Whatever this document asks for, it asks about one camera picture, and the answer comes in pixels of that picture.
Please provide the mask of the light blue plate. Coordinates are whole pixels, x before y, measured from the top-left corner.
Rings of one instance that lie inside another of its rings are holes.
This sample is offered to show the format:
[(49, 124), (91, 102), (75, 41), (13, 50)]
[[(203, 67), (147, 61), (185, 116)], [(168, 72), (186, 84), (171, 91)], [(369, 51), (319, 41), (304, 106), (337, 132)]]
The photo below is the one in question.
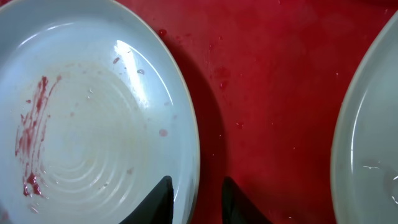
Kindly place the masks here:
[(165, 176), (189, 223), (200, 142), (160, 37), (116, 1), (1, 5), (1, 222), (119, 223)]

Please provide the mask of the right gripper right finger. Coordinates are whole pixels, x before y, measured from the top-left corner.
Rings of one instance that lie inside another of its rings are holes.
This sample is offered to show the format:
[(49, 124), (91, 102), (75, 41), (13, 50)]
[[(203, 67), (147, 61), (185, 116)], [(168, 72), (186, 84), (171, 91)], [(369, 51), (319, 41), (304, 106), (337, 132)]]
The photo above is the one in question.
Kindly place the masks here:
[(223, 180), (221, 207), (223, 224), (272, 224), (231, 177)]

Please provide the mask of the white plate with red stains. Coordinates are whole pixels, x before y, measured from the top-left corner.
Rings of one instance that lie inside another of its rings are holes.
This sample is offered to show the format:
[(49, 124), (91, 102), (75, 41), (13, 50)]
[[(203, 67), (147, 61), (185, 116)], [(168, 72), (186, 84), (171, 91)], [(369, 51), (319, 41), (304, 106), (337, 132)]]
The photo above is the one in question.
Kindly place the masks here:
[(397, 223), (397, 15), (349, 85), (331, 149), (337, 223)]

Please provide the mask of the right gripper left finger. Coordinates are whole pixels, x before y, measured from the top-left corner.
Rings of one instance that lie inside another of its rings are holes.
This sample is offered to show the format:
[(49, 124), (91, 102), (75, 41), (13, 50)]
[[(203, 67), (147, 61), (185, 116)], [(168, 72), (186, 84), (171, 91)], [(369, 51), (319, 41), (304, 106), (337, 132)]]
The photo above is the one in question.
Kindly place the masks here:
[(174, 189), (171, 176), (164, 176), (144, 200), (119, 224), (172, 224)]

